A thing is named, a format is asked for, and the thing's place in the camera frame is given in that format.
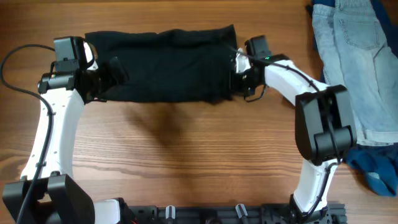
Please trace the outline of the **black shorts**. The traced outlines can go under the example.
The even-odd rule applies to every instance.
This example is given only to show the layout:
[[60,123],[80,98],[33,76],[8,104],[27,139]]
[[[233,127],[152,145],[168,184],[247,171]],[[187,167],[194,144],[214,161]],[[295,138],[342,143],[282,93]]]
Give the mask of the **black shorts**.
[[110,101],[137,103],[219,103],[231,99],[229,77],[237,46],[234,26],[130,34],[90,32],[85,39],[97,63],[113,67],[117,59],[128,79],[101,95]]

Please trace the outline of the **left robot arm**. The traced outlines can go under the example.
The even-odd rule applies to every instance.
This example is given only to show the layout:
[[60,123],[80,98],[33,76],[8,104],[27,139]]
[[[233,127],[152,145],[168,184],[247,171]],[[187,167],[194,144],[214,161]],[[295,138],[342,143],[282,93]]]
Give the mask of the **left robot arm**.
[[16,223],[133,223],[122,198],[99,202],[73,180],[76,129],[86,104],[126,79],[116,58],[99,68],[82,37],[54,40],[56,59],[42,75],[40,118],[34,146],[19,181],[6,184],[3,202]]

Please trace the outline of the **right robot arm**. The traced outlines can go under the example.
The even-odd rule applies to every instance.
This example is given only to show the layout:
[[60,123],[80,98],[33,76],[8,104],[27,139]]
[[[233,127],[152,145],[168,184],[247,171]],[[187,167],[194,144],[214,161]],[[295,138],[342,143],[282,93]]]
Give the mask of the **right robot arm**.
[[261,35],[246,41],[236,54],[230,89],[251,103],[258,86],[273,88],[295,108],[295,143],[303,164],[297,188],[288,203],[266,203],[220,209],[217,223],[346,223],[345,205],[328,202],[335,171],[357,135],[343,85],[327,85],[303,73],[284,54],[271,55]]

